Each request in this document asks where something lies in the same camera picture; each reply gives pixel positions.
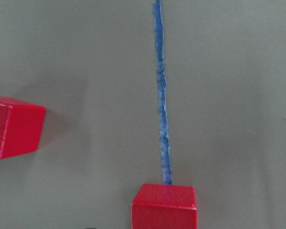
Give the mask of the red block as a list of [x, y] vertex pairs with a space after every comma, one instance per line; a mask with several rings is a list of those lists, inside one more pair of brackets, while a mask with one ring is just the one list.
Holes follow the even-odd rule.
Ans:
[[0, 159], [38, 149], [46, 108], [0, 96]]

